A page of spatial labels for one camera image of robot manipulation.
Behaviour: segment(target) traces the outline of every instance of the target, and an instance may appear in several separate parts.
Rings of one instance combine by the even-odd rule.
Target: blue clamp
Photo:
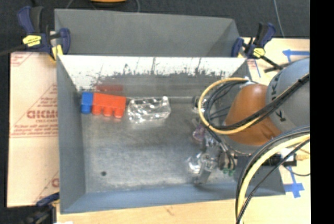
[[[40,16],[43,7],[26,6],[17,13],[18,22],[26,32],[23,39],[26,51],[46,52],[55,59],[54,46],[50,40],[55,38],[61,39],[61,50],[66,54],[70,47],[70,33],[67,28],[60,28],[59,32],[54,35],[42,33],[40,30]]]
[[[242,48],[244,55],[247,58],[261,58],[265,54],[264,47],[272,39],[276,33],[275,27],[271,23],[264,25],[259,23],[259,28],[254,41],[251,40],[248,44],[244,43],[244,39],[237,38],[232,46],[231,57],[237,57]]]

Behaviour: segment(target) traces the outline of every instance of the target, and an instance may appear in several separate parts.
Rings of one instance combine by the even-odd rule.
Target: blue lego brick
[[[83,92],[81,96],[81,112],[82,113],[90,113],[93,104],[93,96],[92,92]]]

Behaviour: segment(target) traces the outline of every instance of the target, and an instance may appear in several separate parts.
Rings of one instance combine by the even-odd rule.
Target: transparent object
[[[131,99],[128,106],[129,119],[136,123],[166,119],[170,113],[171,106],[167,96]]]

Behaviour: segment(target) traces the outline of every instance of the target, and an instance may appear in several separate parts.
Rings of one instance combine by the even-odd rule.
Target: gray surface
[[[230,57],[239,37],[229,18],[56,9],[55,29],[71,33],[71,54]]]
[[[84,145],[80,119],[79,96],[68,73],[57,60],[58,133],[61,210],[86,192]]]
[[[62,213],[234,197],[240,167],[234,176],[214,172],[204,186],[192,185],[186,170],[187,158],[200,151],[192,141],[196,118],[192,98],[221,75],[149,75],[144,81],[140,76],[130,80],[124,76],[124,89],[129,84],[127,97],[131,93],[140,97],[161,94],[165,89],[170,98],[172,113],[166,120],[133,124],[126,114],[118,121],[101,115],[81,115],[80,93],[61,62],[57,72]],[[247,74],[244,63],[233,76]],[[114,79],[105,80],[112,83]],[[282,193],[279,174],[258,192]]]
[[[199,152],[192,142],[192,97],[170,102],[165,120],[136,124],[127,115],[121,121],[82,115],[87,192],[191,182],[186,160]]]
[[[298,79],[309,73],[309,58],[305,58],[283,69],[271,80],[266,94],[268,104],[278,95],[291,87]],[[270,119],[281,132],[287,132],[298,126],[309,125],[310,103],[309,103],[309,81],[296,90],[279,106]]]

